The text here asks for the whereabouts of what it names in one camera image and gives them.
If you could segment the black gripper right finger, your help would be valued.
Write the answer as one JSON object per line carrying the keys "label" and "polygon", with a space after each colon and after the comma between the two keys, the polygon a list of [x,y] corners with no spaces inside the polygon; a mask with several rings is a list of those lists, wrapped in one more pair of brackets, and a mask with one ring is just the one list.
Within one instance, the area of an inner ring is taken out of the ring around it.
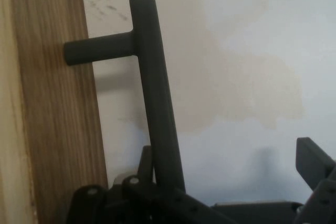
{"label": "black gripper right finger", "polygon": [[335,161],[312,139],[300,137],[296,169],[312,189],[296,223],[335,223]]}

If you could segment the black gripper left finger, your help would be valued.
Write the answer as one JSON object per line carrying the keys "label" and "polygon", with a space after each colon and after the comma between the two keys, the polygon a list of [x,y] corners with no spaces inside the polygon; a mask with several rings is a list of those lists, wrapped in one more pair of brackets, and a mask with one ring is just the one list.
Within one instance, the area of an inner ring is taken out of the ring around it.
{"label": "black gripper left finger", "polygon": [[150,146],[142,150],[138,172],[106,190],[98,185],[73,195],[67,223],[232,223],[178,189],[153,182]]}

